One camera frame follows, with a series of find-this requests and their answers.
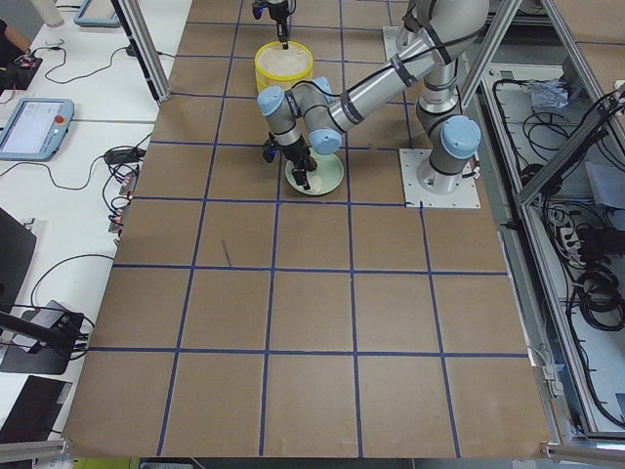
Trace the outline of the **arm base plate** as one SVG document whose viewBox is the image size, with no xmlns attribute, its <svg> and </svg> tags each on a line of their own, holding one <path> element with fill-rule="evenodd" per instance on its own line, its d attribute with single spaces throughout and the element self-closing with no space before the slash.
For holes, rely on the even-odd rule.
<svg viewBox="0 0 625 469">
<path fill-rule="evenodd" d="M 469 162 L 459 174 L 437 173 L 429 149 L 400 149 L 405 205 L 410 208 L 480 209 L 476 178 Z"/>
<path fill-rule="evenodd" d="M 386 57 L 385 68 L 393 67 L 391 59 L 395 55 L 399 55 L 405 64 L 417 63 L 420 61 L 417 55 L 426 51 L 430 46 L 427 37 L 410 32 L 403 26 L 384 26 L 382 34 Z"/>
</svg>

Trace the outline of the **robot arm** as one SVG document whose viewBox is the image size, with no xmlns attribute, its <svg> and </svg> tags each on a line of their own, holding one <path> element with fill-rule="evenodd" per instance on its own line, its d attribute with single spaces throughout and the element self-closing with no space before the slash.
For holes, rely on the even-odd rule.
<svg viewBox="0 0 625 469">
<path fill-rule="evenodd" d="M 416 112 L 432 150 L 418 174 L 424 189 L 445 193 L 444 185 L 461 177 L 481 140 L 476 122 L 460 110 L 456 66 L 483 29 L 488 10 L 486 1 L 411 1 L 404 16 L 410 34 L 406 45 L 353 87 L 335 95 L 319 77 L 288 90 L 263 90 L 257 102 L 270 127 L 264 160 L 281 154 L 291 162 L 296 184 L 307 189 L 315 154 L 335 152 L 344 135 L 368 115 L 423 82 Z"/>
</svg>

